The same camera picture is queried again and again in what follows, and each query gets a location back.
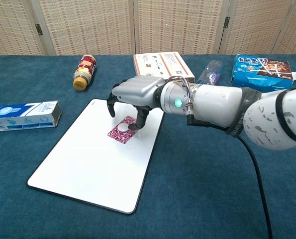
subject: metal hinge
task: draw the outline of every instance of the metal hinge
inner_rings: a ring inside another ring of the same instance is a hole
[[[40,25],[39,24],[35,24],[35,27],[36,27],[36,30],[37,30],[38,35],[39,36],[43,35],[42,28],[40,28]]]
[[[226,16],[226,19],[224,20],[223,28],[228,28],[229,21],[230,21],[230,17]]]

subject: small whiteboard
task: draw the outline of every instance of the small whiteboard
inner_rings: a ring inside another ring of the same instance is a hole
[[[125,117],[137,117],[132,105],[92,100],[27,181],[32,188],[115,211],[135,211],[163,112],[150,111],[146,125],[125,144],[107,134]]]

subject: toothpaste box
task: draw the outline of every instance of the toothpaste box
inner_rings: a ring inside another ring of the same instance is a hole
[[[261,92],[289,89],[296,80],[288,61],[238,54],[232,69],[233,86],[251,87]]]
[[[58,101],[0,106],[0,131],[56,127],[60,115]]]

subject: bottle cap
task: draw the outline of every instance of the bottle cap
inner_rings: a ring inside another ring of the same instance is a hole
[[[83,77],[76,77],[73,82],[73,86],[78,91],[86,89],[87,81]]]

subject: cardboard box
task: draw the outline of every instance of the cardboard box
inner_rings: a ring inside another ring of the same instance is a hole
[[[289,89],[296,80],[288,61],[238,54],[232,68],[232,86],[251,87],[261,92]]]
[[[56,127],[61,115],[58,101],[0,106],[0,131]]]
[[[159,52],[134,55],[137,75],[157,76],[165,80],[170,76],[182,76],[194,83],[194,75],[178,52]]]

